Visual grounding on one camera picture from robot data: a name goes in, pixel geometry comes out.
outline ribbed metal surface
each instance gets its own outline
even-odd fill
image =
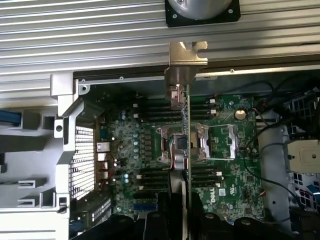
[[[48,96],[56,71],[167,64],[171,41],[208,41],[209,61],[320,52],[319,0],[240,5],[236,23],[167,28],[163,0],[2,0],[0,102]]]

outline mesh grille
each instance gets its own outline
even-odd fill
[[[94,213],[92,213],[92,222],[94,223],[97,219],[101,218],[97,224],[100,224],[107,220],[111,215],[111,199],[109,198],[102,206],[100,206]]]
[[[75,128],[75,153],[69,165],[69,191],[79,200],[95,187],[94,130]]]

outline motherboard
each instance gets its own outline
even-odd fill
[[[240,217],[262,219],[258,143],[247,143],[256,134],[251,96],[192,96],[190,142],[192,191],[199,193],[206,212],[217,213],[228,223]],[[136,96],[132,101],[106,103],[99,120],[99,141],[107,143],[101,187],[113,195],[113,213],[135,218],[156,210],[157,193],[168,190],[168,170],[175,147],[187,148],[184,117],[163,98]],[[183,158],[176,153],[175,158]]]

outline metal bracket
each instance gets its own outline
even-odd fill
[[[187,49],[183,42],[173,42],[169,46],[169,68],[164,71],[165,95],[173,108],[180,109],[186,103],[184,88],[189,85],[197,72],[208,65],[207,58],[200,58],[198,50],[208,48],[206,41],[192,43]]]
[[[58,116],[69,116],[79,99],[79,82],[73,72],[51,74],[50,96],[58,101]]]

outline chip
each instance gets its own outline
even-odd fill
[[[252,214],[252,209],[246,207],[246,208],[244,209],[244,214],[246,214],[246,215]]]
[[[246,179],[247,183],[253,183],[254,182],[254,177],[253,176],[246,176],[245,179]]]

